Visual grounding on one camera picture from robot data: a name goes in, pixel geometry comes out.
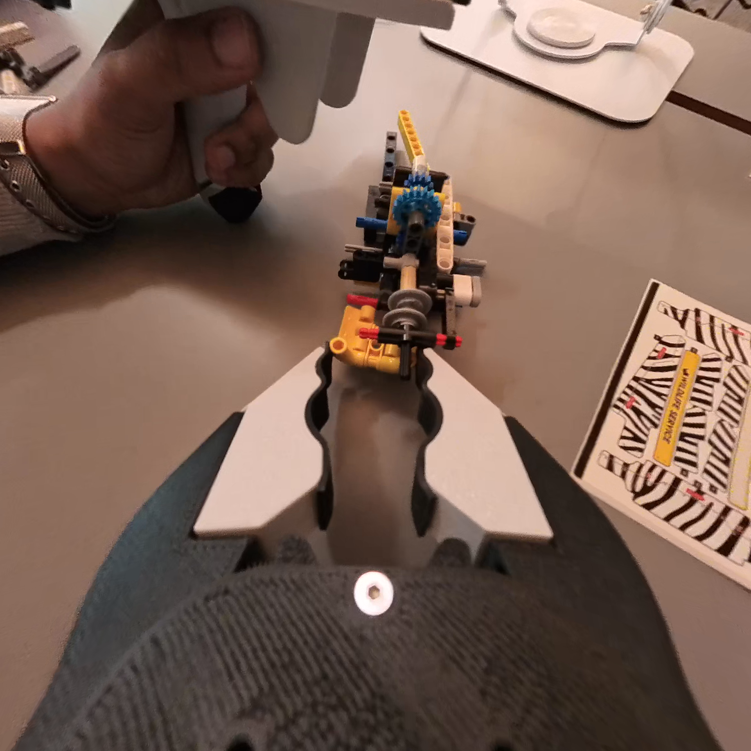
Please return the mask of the zebra striped sticker sheet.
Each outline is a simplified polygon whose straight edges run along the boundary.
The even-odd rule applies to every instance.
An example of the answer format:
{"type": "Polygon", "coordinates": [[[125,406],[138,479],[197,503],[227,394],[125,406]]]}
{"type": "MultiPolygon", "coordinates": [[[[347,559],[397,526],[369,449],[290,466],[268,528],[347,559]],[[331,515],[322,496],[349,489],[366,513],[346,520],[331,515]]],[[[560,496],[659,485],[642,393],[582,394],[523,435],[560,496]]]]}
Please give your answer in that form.
{"type": "Polygon", "coordinates": [[[572,474],[750,589],[750,324],[651,279],[572,474]]]}

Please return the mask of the black metal hand tool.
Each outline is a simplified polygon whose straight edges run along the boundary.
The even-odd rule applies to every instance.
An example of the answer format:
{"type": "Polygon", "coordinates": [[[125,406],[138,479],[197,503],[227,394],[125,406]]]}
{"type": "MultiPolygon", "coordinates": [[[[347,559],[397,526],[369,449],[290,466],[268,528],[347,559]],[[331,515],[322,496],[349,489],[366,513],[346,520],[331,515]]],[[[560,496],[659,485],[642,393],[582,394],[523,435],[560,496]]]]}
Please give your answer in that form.
{"type": "Polygon", "coordinates": [[[1,96],[28,96],[56,77],[81,54],[80,47],[70,45],[37,65],[20,54],[20,48],[34,41],[23,22],[1,23],[1,96]]]}

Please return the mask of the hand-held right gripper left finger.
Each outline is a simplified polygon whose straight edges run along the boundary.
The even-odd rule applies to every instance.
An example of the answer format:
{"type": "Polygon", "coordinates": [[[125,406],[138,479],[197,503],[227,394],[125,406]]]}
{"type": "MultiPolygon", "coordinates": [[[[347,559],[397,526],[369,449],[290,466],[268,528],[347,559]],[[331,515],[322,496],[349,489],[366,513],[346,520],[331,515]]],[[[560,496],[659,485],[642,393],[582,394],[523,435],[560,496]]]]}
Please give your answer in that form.
{"type": "Polygon", "coordinates": [[[288,536],[327,530],[333,475],[322,430],[332,361],[317,347],[245,407],[194,523],[197,538],[246,537],[275,552],[288,536]]]}

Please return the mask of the person's left hand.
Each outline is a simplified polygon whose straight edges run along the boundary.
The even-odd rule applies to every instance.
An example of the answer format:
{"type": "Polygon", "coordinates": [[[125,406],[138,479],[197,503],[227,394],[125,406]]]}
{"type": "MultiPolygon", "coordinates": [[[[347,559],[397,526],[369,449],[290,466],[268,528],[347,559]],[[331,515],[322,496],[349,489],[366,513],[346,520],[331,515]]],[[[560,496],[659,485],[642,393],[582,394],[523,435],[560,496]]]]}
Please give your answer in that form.
{"type": "Polygon", "coordinates": [[[199,192],[183,103],[253,84],[257,25],[238,7],[165,20],[132,2],[77,87],[32,113],[25,142],[52,190],[99,218],[166,207],[199,192]]]}

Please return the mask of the multicoloured lego model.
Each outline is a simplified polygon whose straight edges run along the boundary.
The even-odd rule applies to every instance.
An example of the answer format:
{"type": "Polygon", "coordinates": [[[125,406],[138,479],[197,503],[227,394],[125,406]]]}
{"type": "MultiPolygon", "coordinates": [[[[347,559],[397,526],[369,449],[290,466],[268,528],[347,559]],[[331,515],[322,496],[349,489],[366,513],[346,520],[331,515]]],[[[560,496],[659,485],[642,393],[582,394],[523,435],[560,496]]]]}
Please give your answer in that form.
{"type": "Polygon", "coordinates": [[[463,345],[460,308],[482,301],[484,260],[457,254],[476,220],[455,198],[451,175],[429,165],[411,113],[386,134],[381,178],[369,186],[362,242],[345,246],[339,277],[369,291],[346,297],[332,358],[350,367],[411,378],[418,352],[463,345]]]}

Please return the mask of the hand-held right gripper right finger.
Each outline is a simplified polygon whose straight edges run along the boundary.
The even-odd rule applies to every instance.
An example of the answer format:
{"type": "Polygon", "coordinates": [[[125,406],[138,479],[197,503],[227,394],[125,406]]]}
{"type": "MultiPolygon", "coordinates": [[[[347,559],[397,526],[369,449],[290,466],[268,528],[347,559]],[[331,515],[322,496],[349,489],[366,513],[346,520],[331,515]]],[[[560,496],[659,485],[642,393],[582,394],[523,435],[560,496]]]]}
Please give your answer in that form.
{"type": "Polygon", "coordinates": [[[550,524],[500,408],[430,349],[418,352],[418,448],[412,521],[418,537],[468,546],[546,543],[550,524]]]}

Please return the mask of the white monitor stand base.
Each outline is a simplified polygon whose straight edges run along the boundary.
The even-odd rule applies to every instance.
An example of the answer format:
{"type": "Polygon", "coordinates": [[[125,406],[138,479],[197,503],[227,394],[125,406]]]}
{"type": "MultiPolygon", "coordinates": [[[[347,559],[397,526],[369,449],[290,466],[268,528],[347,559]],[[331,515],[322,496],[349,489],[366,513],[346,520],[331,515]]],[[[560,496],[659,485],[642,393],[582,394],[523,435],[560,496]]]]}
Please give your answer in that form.
{"type": "Polygon", "coordinates": [[[470,2],[449,30],[422,27],[435,48],[600,117],[650,120],[694,56],[659,29],[671,2],[644,2],[637,18],[595,2],[470,2]]]}

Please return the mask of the person's left forearm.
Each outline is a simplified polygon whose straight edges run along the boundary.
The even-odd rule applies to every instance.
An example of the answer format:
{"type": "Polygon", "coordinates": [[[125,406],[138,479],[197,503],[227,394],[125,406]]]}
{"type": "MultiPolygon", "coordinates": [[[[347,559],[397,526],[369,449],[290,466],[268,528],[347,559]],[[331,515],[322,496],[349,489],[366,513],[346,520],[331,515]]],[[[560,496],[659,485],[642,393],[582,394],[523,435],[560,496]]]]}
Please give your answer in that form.
{"type": "Polygon", "coordinates": [[[62,200],[30,155],[26,122],[54,96],[2,96],[1,256],[53,241],[76,242],[109,230],[112,216],[89,217],[62,200]]]}

